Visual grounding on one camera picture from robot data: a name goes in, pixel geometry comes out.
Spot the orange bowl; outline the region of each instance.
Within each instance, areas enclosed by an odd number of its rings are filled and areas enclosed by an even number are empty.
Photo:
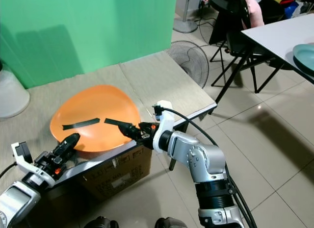
[[[64,127],[96,118],[99,122],[87,126]],[[59,142],[72,133],[79,133],[75,149],[83,152],[109,151],[131,141],[117,126],[105,124],[106,118],[134,125],[140,122],[136,105],[124,92],[111,85],[98,85],[68,99],[52,117],[50,131]]]

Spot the teal plate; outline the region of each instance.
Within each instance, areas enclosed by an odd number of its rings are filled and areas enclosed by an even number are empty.
[[[300,44],[293,48],[294,62],[305,73],[314,76],[314,45]]]

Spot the tiled floor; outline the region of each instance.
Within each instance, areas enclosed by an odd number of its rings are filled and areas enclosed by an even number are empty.
[[[204,28],[206,39],[211,30]],[[173,32],[172,41],[177,40],[205,44],[199,29],[191,34]],[[204,47],[208,58],[215,50]],[[228,63],[231,57],[224,54],[224,59]],[[265,64],[256,69],[258,82],[272,71]],[[220,62],[210,63],[205,91],[212,98],[221,90],[210,86],[220,72]],[[314,87],[293,71],[282,70],[260,94],[252,88],[251,73],[241,72],[212,116],[196,122],[225,153],[258,227],[312,228]],[[193,127],[187,132],[208,142]],[[166,155],[154,153],[149,176],[78,218],[78,226],[103,215],[117,220],[122,228],[152,228],[159,217],[166,216],[179,218],[190,228],[202,227],[188,169],[177,163],[169,172],[169,162]]]

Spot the green wall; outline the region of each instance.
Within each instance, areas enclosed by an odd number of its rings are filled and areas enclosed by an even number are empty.
[[[175,3],[0,0],[0,58],[29,88],[152,54],[170,46]]]

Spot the black wire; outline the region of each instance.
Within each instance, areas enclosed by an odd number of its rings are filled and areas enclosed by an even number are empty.
[[[204,18],[204,17],[203,17],[203,20],[205,20],[205,21],[209,21],[209,20],[214,20],[214,21],[216,21],[216,18],[214,18],[214,17]]]
[[[200,28],[200,33],[201,33],[201,36],[202,36],[204,42],[208,43],[208,42],[206,41],[206,39],[204,38],[203,34],[202,34],[202,30],[201,30],[201,26],[200,26],[201,20],[202,20],[202,19],[200,19],[200,21],[198,22],[198,27]]]
[[[188,117],[184,116],[183,114],[177,112],[176,110],[169,109],[169,108],[164,108],[162,107],[163,110],[175,113],[176,115],[180,116],[181,118],[185,119],[188,121],[190,124],[192,124],[196,129],[198,129],[202,134],[204,134],[211,142],[213,145],[218,146],[217,143],[212,139],[203,129],[201,129],[196,123],[194,123],[192,120],[190,120]]]
[[[237,195],[240,197],[240,200],[241,200],[241,202],[242,202],[242,204],[243,204],[245,210],[247,211],[247,215],[249,216],[249,218],[250,218],[250,220],[251,220],[251,222],[252,222],[252,226],[253,226],[254,228],[257,228],[257,225],[256,225],[256,223],[255,223],[255,220],[254,220],[254,218],[253,218],[253,215],[252,215],[252,213],[251,213],[251,211],[250,211],[250,209],[249,209],[249,206],[247,205],[247,203],[246,203],[244,197],[242,196],[242,194],[241,194],[241,192],[240,192],[238,186],[236,185],[235,181],[234,181],[233,178],[231,177],[231,175],[230,175],[230,173],[229,173],[229,169],[228,169],[228,165],[227,165],[227,164],[226,164],[225,168],[226,168],[227,178],[230,180],[231,184],[232,184],[233,187],[236,189],[236,193],[237,193]]]
[[[203,129],[201,129],[196,123],[194,123],[188,117],[184,116],[183,114],[181,114],[178,111],[173,110],[173,109],[162,107],[162,110],[166,110],[166,111],[172,112],[172,113],[180,116],[181,118],[185,119],[190,124],[192,124],[196,129],[198,129],[203,135],[205,135],[212,142],[213,145],[218,146],[218,144],[215,142],[214,139],[212,139]],[[249,225],[249,227],[257,228],[257,225],[255,223],[253,215],[252,215],[252,213],[251,213],[247,203],[245,202],[244,197],[242,196],[238,186],[236,185],[236,182],[232,179],[232,177],[231,177],[231,175],[229,173],[229,169],[228,169],[227,163],[225,165],[225,169],[226,169],[228,182],[235,189],[235,193],[234,193],[235,202],[238,204],[238,207],[239,207],[240,211],[242,212],[242,215],[244,216],[244,219],[246,220],[246,222]]]
[[[205,23],[202,23],[202,24],[199,24],[198,26],[201,26],[201,25],[206,25],[206,24],[209,24],[211,27],[214,27],[214,25],[212,25],[211,23],[209,22],[205,22]]]
[[[7,171],[9,171],[10,168],[13,168],[13,167],[16,166],[16,165],[17,165],[17,163],[14,162],[14,163],[12,163],[11,165],[9,165],[6,169],[4,169],[3,172],[0,173],[0,178],[1,178]]]

